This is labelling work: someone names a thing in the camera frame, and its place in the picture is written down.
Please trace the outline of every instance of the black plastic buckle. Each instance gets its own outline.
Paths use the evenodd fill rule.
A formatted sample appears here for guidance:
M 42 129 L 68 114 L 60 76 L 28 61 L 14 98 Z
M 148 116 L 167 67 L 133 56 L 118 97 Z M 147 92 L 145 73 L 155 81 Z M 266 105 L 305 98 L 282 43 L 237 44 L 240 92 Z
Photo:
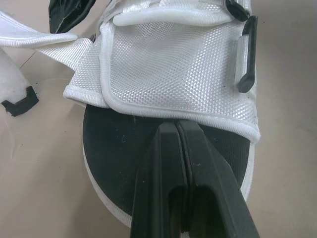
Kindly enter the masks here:
M 5 110 L 8 113 L 11 113 L 13 117 L 26 113 L 32 107 L 38 103 L 39 99 L 37 98 L 34 89 L 32 86 L 26 88 L 26 97 L 19 102 L 13 104 L 7 100 L 4 100 L 1 104 L 5 107 Z
M 226 0 L 226 6 L 231 15 L 239 21 L 248 20 L 250 13 L 245 10 L 236 0 Z
M 192 121 L 161 124 L 137 174 L 131 238 L 258 238 L 231 167 Z
M 257 25 L 258 17 L 250 16 L 246 22 L 242 35 L 249 35 L 247 72 L 241 78 L 237 87 L 240 93 L 247 93 L 255 83 L 256 69 L 256 47 L 257 47 Z

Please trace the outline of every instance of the tile floor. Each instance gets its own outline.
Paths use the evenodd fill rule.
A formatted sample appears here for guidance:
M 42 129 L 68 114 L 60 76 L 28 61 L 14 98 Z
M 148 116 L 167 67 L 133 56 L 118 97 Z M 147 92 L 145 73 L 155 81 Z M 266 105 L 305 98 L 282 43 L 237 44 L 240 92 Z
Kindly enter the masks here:
M 72 32 L 88 36 L 106 4 L 97 0 Z M 44 32 L 47 7 L 43 0 L 0 0 L 2 10 Z M 262 138 L 248 206 L 263 238 L 315 238 L 317 1 L 258 0 L 253 11 Z M 84 108 L 62 97 L 72 70 L 32 50 L 6 50 L 40 102 L 17 118 L 0 109 L 0 237 L 128 238 L 87 176 Z

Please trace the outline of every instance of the white fabric strap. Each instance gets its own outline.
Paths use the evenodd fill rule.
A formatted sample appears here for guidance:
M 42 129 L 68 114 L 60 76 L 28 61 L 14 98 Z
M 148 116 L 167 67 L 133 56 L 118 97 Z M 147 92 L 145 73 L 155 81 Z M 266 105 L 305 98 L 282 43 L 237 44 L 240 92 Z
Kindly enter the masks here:
M 183 7 L 148 8 L 138 12 L 123 13 L 113 18 L 117 26 L 145 24 L 150 22 L 174 22 L 193 26 L 217 26 L 233 20 L 227 12 L 198 12 Z
M 256 143 L 260 133 L 255 99 L 234 86 L 243 27 L 238 22 L 206 28 L 103 24 L 100 65 L 105 101 L 120 113 L 190 119 Z
M 72 42 L 64 42 L 35 48 L 35 50 L 70 67 L 72 70 L 76 70 L 92 44 L 91 40 L 81 38 Z
M 74 41 L 71 33 L 48 34 L 27 27 L 0 11 L 0 47 L 37 48 L 50 44 Z

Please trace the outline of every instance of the black clamp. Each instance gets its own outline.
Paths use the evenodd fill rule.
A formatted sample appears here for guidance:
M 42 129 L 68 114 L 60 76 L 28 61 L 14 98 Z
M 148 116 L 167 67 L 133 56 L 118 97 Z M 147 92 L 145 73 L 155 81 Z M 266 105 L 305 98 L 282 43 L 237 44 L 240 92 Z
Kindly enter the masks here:
M 13 104 L 7 100 L 4 100 L 1 104 L 4 106 L 5 110 L 10 113 L 13 117 L 26 113 L 32 107 L 38 103 L 34 89 L 32 86 L 26 88 L 26 97 L 19 102 Z
M 192 121 L 161 124 L 137 174 L 131 238 L 258 238 L 231 167 Z

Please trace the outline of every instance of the woven fabric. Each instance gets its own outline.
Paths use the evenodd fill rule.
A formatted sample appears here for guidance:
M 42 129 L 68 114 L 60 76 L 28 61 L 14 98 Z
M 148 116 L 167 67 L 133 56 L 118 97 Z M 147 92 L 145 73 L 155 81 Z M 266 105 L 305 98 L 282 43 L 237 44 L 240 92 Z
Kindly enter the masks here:
M 215 27 L 102 25 L 106 102 L 124 114 L 191 119 L 257 142 L 256 87 L 242 94 L 235 85 L 237 68 L 241 72 L 246 64 L 248 41 L 237 54 L 243 27 L 237 21 Z
M 36 48 L 36 50 L 76 70 L 92 44 L 90 39 L 81 38 L 72 42 L 63 42 L 54 44 L 53 46 L 48 45 Z

